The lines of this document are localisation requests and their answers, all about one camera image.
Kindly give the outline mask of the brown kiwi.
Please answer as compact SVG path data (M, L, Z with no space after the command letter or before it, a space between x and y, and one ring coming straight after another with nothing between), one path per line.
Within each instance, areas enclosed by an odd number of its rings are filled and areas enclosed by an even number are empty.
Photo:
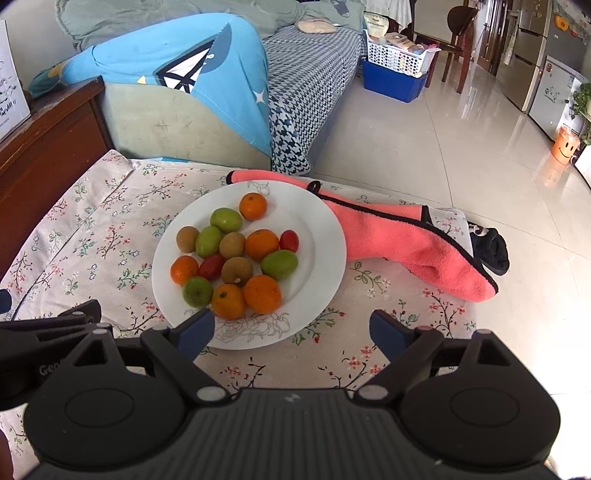
M245 252L245 236L239 232L230 232L221 239L218 249L225 259L240 257Z
M193 226L184 226L180 228L176 233L176 245L178 249L186 254L190 254L195 251L197 245L197 237L199 231Z
M232 257L225 261L221 269L221 280L225 284L243 287L253 276L253 267L245 257Z

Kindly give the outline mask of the floral tablecloth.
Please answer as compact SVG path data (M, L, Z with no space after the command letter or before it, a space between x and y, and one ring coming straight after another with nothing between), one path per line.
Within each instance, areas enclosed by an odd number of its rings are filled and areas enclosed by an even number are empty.
M95 299L118 336L161 324L151 288L158 241L183 208L221 187L226 175L224 167L107 153L48 211L8 268L1 282L12 297L7 319L53 317ZM451 338L467 338L476 327L474 305L398 263L369 259L346 266L337 295L300 332L288 333L279 315L266 322L283 335L279 343L243 351L206 348L197 365L231 392L356 389L387 363L370 341L369 317L377 309Z

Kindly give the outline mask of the blue printed blanket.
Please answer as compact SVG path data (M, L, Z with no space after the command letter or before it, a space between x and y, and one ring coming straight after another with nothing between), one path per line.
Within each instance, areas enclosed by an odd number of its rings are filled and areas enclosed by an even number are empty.
M120 35L41 71L29 92L38 98L98 76L197 99L243 140L271 153L266 50L243 18L197 14Z

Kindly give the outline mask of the green potted plant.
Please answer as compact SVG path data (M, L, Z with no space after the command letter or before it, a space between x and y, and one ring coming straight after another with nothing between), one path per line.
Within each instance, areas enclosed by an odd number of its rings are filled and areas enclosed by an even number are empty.
M591 102L591 84L582 83L577 91L573 93L571 104L571 117L581 116L587 123L583 128L580 138L585 145L590 144L590 102Z

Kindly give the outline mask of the brown kiwi centre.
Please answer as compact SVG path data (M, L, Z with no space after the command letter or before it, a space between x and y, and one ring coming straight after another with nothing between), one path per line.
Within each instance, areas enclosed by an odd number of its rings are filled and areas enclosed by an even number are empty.
M253 276L253 267L245 257L232 257L225 261L221 269L221 280L225 284L243 287Z

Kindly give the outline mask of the silver refrigerator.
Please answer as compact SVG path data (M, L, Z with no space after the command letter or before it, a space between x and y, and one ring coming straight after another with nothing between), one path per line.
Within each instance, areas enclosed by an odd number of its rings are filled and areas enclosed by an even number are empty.
M590 44L590 3L514 1L507 21L498 77L504 95L526 113L548 56L581 70Z

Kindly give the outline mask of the large orange mandarin front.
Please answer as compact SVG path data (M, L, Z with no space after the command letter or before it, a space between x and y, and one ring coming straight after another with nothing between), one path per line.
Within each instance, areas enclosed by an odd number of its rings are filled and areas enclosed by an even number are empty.
M245 303L256 314L270 314L280 308L283 294L280 285L268 275L253 276L243 287Z

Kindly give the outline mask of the orange mandarin under finger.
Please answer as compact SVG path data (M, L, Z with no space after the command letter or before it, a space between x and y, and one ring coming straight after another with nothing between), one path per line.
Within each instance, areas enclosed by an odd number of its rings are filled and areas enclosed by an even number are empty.
M242 289L231 284L222 284L214 290L211 310L223 320L238 320L245 316L246 303Z

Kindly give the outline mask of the white milk carton box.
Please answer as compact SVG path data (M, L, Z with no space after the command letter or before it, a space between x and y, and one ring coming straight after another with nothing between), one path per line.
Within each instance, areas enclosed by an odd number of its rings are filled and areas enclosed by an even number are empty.
M10 48L5 20L0 22L0 140L3 141L30 117Z

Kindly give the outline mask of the houndstooth sofa cover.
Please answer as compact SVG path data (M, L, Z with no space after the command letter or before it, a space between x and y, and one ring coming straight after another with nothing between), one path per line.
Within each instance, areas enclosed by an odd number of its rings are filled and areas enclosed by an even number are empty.
M311 172L332 127L332 116L365 54L365 35L339 27L308 34L291 25L263 40L269 60L273 171Z

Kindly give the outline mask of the orange mandarin left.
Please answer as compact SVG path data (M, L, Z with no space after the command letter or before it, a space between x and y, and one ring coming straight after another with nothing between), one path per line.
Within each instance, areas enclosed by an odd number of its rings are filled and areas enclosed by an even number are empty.
M199 273L199 264L197 259L182 255L179 256L170 266L169 275L171 280L179 286L183 286L190 278Z

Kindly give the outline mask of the blue plastic storage bin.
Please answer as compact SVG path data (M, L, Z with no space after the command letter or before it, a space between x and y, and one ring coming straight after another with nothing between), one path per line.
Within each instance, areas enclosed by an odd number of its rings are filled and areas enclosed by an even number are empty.
M408 76L367 60L363 60L362 68L366 90L404 103L411 103L419 97L428 78L428 75L419 78Z

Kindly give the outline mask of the brown kiwi left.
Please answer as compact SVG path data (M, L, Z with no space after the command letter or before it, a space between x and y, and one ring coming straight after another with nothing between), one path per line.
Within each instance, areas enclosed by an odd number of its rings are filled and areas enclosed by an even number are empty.
M190 254L195 251L197 245L197 237L199 231L193 226L184 226L180 228L176 233L176 245L178 249L186 254Z

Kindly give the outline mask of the dark wooden chair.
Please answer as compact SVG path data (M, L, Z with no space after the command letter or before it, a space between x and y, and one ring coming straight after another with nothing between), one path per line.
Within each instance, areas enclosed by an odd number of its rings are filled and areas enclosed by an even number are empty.
M431 86L439 54L442 52L447 52L448 58L446 60L442 81L447 81L452 63L462 58L463 61L460 79L457 87L457 93L463 93L472 62L472 51L474 47L476 32L475 20L477 15L477 8L469 6L453 7L449 11L447 16L448 28L452 33L450 41L445 41L432 35L417 34L418 40L422 40L425 44L435 45L436 47L440 48L440 51L435 55L431 62L428 78L425 84L426 88L429 88Z

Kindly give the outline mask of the dark wooden cabinet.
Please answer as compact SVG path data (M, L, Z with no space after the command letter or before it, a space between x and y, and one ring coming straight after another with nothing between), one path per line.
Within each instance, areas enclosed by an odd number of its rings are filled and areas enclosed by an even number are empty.
M100 77L32 102L1 141L1 272L67 189L113 148L100 110Z

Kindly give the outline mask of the green lime on plate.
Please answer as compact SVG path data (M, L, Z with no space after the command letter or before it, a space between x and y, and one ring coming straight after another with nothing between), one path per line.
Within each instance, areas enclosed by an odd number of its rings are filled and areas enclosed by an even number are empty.
M242 229L242 215L228 207L217 208L211 214L211 226L225 234L238 232Z

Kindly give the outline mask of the red cherry tomato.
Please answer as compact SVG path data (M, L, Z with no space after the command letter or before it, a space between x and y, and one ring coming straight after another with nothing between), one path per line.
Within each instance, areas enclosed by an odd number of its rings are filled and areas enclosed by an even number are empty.
M198 275L209 282L214 282L221 278L221 270L226 259L219 253L211 255L204 259L198 270Z

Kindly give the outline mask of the brown kiwi right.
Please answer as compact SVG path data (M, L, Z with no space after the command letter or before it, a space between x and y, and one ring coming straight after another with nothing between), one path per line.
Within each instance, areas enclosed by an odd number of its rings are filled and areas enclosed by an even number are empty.
M245 252L245 236L239 232L230 232L221 239L218 249L225 259L240 257Z

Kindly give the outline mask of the small orange mandarin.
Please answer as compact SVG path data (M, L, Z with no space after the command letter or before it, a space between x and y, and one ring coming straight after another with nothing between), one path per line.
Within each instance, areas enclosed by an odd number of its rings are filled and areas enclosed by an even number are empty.
M239 202L239 212L242 217L249 221L256 221L266 215L267 201L259 193L249 192Z

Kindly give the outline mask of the orange smiley bucket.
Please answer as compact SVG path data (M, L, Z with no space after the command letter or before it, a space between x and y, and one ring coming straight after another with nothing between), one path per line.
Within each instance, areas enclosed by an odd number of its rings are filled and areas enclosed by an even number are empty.
M570 128L561 126L551 149L552 156L561 164L567 165L580 146L580 138Z

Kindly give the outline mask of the small white fridge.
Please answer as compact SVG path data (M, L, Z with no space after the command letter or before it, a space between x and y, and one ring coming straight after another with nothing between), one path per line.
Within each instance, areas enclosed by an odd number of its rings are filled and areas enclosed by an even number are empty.
M559 129L567 127L580 134L584 126L581 116L571 117L573 94L588 80L566 64L547 56L537 91L529 110L531 119L552 140Z

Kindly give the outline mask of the orange mandarin right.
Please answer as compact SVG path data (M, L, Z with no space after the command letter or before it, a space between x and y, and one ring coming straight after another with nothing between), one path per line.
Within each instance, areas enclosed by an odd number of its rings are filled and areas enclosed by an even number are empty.
M280 239L269 229L253 231L245 239L245 253L250 259L260 262L280 248Z

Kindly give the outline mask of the pink fleece cloth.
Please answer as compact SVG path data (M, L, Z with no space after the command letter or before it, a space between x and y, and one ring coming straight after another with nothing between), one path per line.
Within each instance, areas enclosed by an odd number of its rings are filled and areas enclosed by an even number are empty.
M349 261L384 258L404 265L421 280L469 302L483 302L498 285L482 263L437 228L426 205L361 204L329 192L318 180L305 182L264 170L233 170L228 185L279 181L308 190L339 220Z

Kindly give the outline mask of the white ceramic plate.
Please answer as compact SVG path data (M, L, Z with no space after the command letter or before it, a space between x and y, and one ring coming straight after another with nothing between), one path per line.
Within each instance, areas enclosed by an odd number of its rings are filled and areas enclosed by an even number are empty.
M160 237L152 261L152 291L165 320L180 325L196 310L187 304L181 287L170 278L169 269L180 256L176 233L184 226L202 229L217 208L238 208L249 192L266 196L266 216L243 223L245 235L260 228L276 234L293 230L300 239L298 266L293 275L280 281L283 304L273 313L257 315L246 310L245 318L235 321L215 319L211 348L224 350L256 349L280 342L300 332L334 298L346 269L346 239L339 220L317 195L286 182L247 181L220 187L194 200L181 210Z

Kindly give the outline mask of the red tomato near gripper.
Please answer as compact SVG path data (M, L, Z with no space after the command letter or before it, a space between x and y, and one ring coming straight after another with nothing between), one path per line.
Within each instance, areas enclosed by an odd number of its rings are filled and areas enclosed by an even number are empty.
M280 249L287 250L293 253L297 253L298 247L300 247L300 239L294 230L283 231L280 235Z

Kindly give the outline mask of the white lattice basket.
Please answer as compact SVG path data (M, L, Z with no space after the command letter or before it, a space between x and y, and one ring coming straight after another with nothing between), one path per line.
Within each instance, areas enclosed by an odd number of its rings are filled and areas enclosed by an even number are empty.
M410 77L420 78L428 73L440 48L428 48L421 53L413 53L387 43L384 39L375 40L365 31L367 40L367 60L375 65L401 73Z

